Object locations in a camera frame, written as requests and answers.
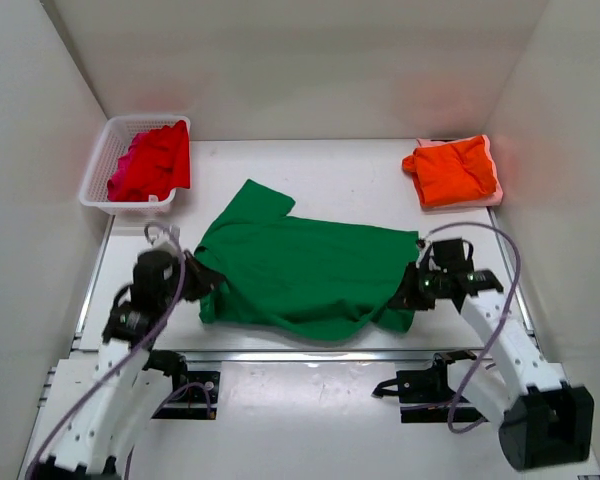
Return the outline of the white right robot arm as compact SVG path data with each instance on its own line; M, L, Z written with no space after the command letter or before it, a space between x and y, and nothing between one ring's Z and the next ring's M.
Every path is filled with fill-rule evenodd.
M510 298L494 273L473 264L473 246L461 238L417 241L420 257L408 264L391 298L394 309L429 311L452 302L483 341L483 350L440 352L423 370L400 370L379 383L375 397L396 397L402 410L443 408L449 423L469 403L497 432L502 453L518 472L584 462L589 458L594 399L572 386L514 319Z

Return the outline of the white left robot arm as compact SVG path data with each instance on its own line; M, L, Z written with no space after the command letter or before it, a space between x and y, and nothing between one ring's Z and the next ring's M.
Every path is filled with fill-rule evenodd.
M224 280L190 252L141 253L114 298L89 389L43 440L25 478L126 479L138 437L167 404L198 402L203 419L214 419L217 381L154 344L179 302L200 300Z

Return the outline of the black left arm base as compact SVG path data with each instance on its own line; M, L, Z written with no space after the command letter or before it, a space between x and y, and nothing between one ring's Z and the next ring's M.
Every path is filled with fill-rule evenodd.
M213 421L217 418L221 372L189 370L153 419Z

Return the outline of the green t shirt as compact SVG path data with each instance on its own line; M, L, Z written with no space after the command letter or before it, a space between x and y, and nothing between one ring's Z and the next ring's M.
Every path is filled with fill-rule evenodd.
M244 183L194 252L224 278L201 299L200 320L319 342L347 340L369 324L406 333L413 311L388 303L419 256L417 232L299 218L294 205L283 193Z

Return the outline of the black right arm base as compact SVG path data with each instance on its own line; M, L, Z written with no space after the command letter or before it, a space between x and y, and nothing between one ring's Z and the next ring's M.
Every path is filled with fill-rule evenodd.
M393 378L376 385L372 396L397 399L402 424L445 423L455 395L448 384L448 367L476 358L468 350L436 353L426 368L397 370Z

